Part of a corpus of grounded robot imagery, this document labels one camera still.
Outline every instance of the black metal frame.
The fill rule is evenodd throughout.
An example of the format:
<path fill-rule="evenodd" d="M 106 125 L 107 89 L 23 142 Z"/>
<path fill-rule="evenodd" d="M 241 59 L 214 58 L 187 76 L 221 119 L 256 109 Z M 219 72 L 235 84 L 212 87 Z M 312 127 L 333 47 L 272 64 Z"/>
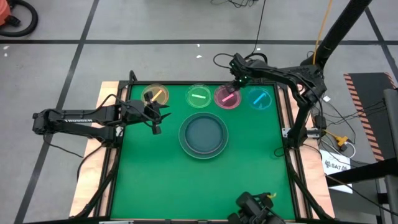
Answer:
<path fill-rule="evenodd" d="M 127 87 L 127 93 L 126 93 L 126 100 L 130 100 L 131 97 L 131 92 L 132 92 L 132 88 L 134 85 L 150 85 L 150 84 L 161 84 L 161 85 L 194 85 L 197 83 L 201 83 L 204 85 L 223 85 L 226 82 L 215 82 L 215 81 L 137 81 L 137 80 L 133 80 L 132 77 L 130 77 L 131 80 L 130 81 L 120 81 L 119 82 L 119 86 L 118 86 L 118 93 L 117 96 L 121 97 L 122 95 L 122 91 L 125 89 L 125 87 Z M 290 99 L 289 99 L 289 94 L 287 91 L 287 86 L 283 85 L 283 84 L 277 84 L 276 82 L 270 82 L 269 80 L 266 79 L 260 79 L 258 82 L 253 82 L 251 83 L 251 85 L 272 85 L 273 89 L 274 89 L 274 94 L 275 94 L 275 98 L 276 98 L 276 102 L 277 102 L 277 112 L 278 112 L 278 117 L 279 117 L 279 124 L 281 126 L 281 128 L 285 128 L 285 124 L 284 124 L 284 117 L 283 117 L 283 113 L 282 113 L 282 107 L 281 107 L 281 103 L 280 103 L 280 96 L 279 96 L 279 91 L 278 91 L 278 87 L 280 87 L 283 92 L 284 92 L 284 100 L 285 100 L 285 104 L 286 104 L 286 108 L 287 108 L 287 115 L 288 115 L 288 120 L 289 120 L 289 125 L 293 125 L 294 123 L 294 119 L 293 119 L 293 114 L 292 114 L 292 110 L 291 110 L 291 105 L 290 105 Z M 118 148 L 117 150 L 119 150 L 119 155 L 121 155 L 121 148 Z M 111 149 L 107 149 L 106 152 L 106 156 L 104 158 L 104 164 L 103 164 L 103 170 L 101 173 L 101 180 L 100 183 L 103 183 L 103 179 L 106 176 L 106 170 L 108 169 L 109 166 L 109 158 L 110 158 L 110 153 L 111 153 Z M 305 183 L 305 174 L 304 174 L 304 169 L 303 169 L 303 164 L 301 161 L 301 155 L 300 155 L 300 151 L 295 150 L 295 161 L 297 164 L 297 172 L 300 176 L 301 181 L 303 181 L 303 183 L 306 185 Z M 291 161 L 291 157 L 289 153 L 285 154 L 285 163 L 287 165 L 288 161 Z M 113 205 L 113 197 L 114 197 L 114 191 L 115 191 L 115 187 L 116 187 L 116 180 L 117 180 L 117 176 L 118 176 L 118 169 L 119 169 L 119 164 L 116 167 L 116 175 L 115 178 L 113 179 L 113 181 L 111 182 L 111 186 L 109 189 L 109 197 L 108 197 L 108 203 L 107 203 L 107 207 L 106 207 L 106 216 L 110 217 L 111 214 L 111 209 L 112 209 L 112 205 Z M 296 192 L 296 186 L 295 186 L 295 182 L 293 181 L 293 179 L 290 177 L 290 175 L 288 175 L 288 179 L 289 179 L 289 185 L 290 185 L 290 194 L 292 197 L 292 203 L 293 203 L 293 209 L 294 209 L 294 214 L 295 214 L 295 219 L 299 219 L 301 218 L 300 216 L 300 209 L 299 209 L 299 203 L 298 203 L 298 199 L 297 199 L 297 192 Z M 312 218 L 312 210 L 309 206 L 309 203 L 307 202 L 306 199 L 304 199 L 304 204 L 305 204 L 305 210 L 306 210 L 306 216 L 309 218 Z M 99 215 L 99 210 L 100 210 L 100 206 L 101 206 L 101 200 L 98 202 L 96 209 L 95 209 L 95 213 L 94 215 Z M 151 220 L 144 220 L 144 221 L 140 221 L 143 223 L 150 223 L 153 222 Z"/>

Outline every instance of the green table surface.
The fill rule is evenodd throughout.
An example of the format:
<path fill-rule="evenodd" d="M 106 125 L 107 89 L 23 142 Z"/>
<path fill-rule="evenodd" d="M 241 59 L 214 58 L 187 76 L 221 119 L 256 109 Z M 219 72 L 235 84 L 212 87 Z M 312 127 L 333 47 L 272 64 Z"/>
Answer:
<path fill-rule="evenodd" d="M 124 133 L 111 218 L 226 219 L 239 210 L 241 193 L 277 193 L 274 211 L 294 220 L 294 210 L 284 157 L 274 150 L 282 146 L 274 87 L 261 86 L 272 97 L 265 110 L 250 107 L 247 93 L 233 110 L 190 106 L 185 94 L 190 85 L 167 85 L 171 112 L 160 125 L 162 134 L 152 135 L 144 124 L 130 125 Z M 218 86 L 209 85 L 214 93 Z M 145 85 L 134 85 L 131 99 L 140 99 Z M 209 160 L 188 156 L 178 141 L 183 121 L 198 112 L 219 116 L 227 125 L 228 144 Z"/>

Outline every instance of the concrete floor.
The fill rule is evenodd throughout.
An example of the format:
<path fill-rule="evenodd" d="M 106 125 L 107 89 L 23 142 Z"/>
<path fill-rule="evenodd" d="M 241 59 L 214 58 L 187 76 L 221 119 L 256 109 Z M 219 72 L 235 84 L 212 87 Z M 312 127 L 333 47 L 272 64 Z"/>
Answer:
<path fill-rule="evenodd" d="M 39 13 L 37 30 L 13 42 L 0 37 L 0 126 L 4 130 L 0 135 L 1 223 L 64 219 L 70 211 L 80 159 L 52 147 L 47 154 L 41 152 L 42 138 L 31 131 L 32 113 L 56 105 L 94 107 L 101 82 L 127 80 L 130 69 L 139 80 L 231 80 L 227 70 L 213 64 L 213 56 L 252 51 L 253 44 L 230 40 L 256 38 L 262 6 L 262 0 L 240 9 L 228 3 L 212 5 L 209 0 L 27 1 Z M 346 3 L 333 2 L 323 36 Z M 317 38 L 327 4 L 326 0 L 267 0 L 259 38 L 292 40 L 257 46 L 268 56 L 270 65 L 298 65 L 313 50 L 312 44 L 296 40 Z M 384 40 L 395 42 L 381 42 L 363 14 L 345 37 L 363 40 L 361 44 L 339 46 L 328 61 L 327 95 L 342 114 L 355 112 L 344 73 L 396 72 L 396 65 L 387 61 L 382 47 L 390 44 L 388 51 L 398 58 L 397 8 L 395 0 L 374 1 L 370 6 Z M 16 8 L 15 13 L 22 19 L 30 17 L 24 9 Z M 123 45 L 99 40 L 131 41 Z M 228 63 L 228 58 L 220 58 L 220 63 Z M 68 90 L 66 95 L 61 95 L 63 88 Z M 325 111 L 332 113 L 331 108 L 325 107 Z M 354 159 L 375 162 L 360 121 L 352 119 L 350 124 L 357 133 Z M 332 131 L 350 134 L 343 124 Z M 83 154 L 86 139 L 56 134 L 52 143 Z M 37 163 L 38 157 L 45 158 L 43 164 Z M 41 172 L 32 176 L 35 166 Z M 376 222 L 374 216 L 369 218 L 339 205 L 335 205 L 335 212 L 343 220 Z"/>

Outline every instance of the white tag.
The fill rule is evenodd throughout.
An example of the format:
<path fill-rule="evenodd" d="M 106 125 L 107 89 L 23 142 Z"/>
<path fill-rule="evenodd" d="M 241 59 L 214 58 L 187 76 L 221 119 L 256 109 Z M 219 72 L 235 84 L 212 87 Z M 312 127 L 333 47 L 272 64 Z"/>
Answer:
<path fill-rule="evenodd" d="M 329 154 L 329 152 L 327 152 L 325 150 L 320 150 L 320 152 L 322 154 L 323 170 L 325 171 L 326 174 L 330 175 L 330 174 L 334 174 L 337 172 L 351 169 L 349 158 L 331 152 L 338 159 L 337 160 L 337 159 L 333 158 L 333 156 L 331 156 Z M 353 193 L 353 190 L 351 190 L 349 187 L 347 187 L 345 185 L 329 187 L 329 188 L 333 189 L 333 190 L 339 190 L 341 192 L 350 193 L 350 194 Z"/>
<path fill-rule="evenodd" d="M 330 100 L 331 100 L 331 98 L 329 96 L 323 97 L 323 101 L 325 101 L 325 102 L 329 102 Z"/>

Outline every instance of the vacuum hose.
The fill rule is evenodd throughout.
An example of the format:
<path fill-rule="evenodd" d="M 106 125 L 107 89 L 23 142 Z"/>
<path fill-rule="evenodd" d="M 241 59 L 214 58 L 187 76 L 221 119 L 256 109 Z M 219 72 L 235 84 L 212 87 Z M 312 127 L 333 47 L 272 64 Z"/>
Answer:
<path fill-rule="evenodd" d="M 20 5 L 26 7 L 30 11 L 30 13 L 32 13 L 32 21 L 30 22 L 29 26 L 26 27 L 26 29 L 21 31 L 7 32 L 1 30 L 6 24 L 18 26 L 20 21 L 11 15 L 10 5 L 8 5 L 7 0 L 0 0 L 0 35 L 6 37 L 22 37 L 33 32 L 33 30 L 36 29 L 37 23 L 39 21 L 39 17 L 35 8 L 33 8 L 32 5 L 23 0 L 10 0 L 9 2 L 12 5 Z"/>

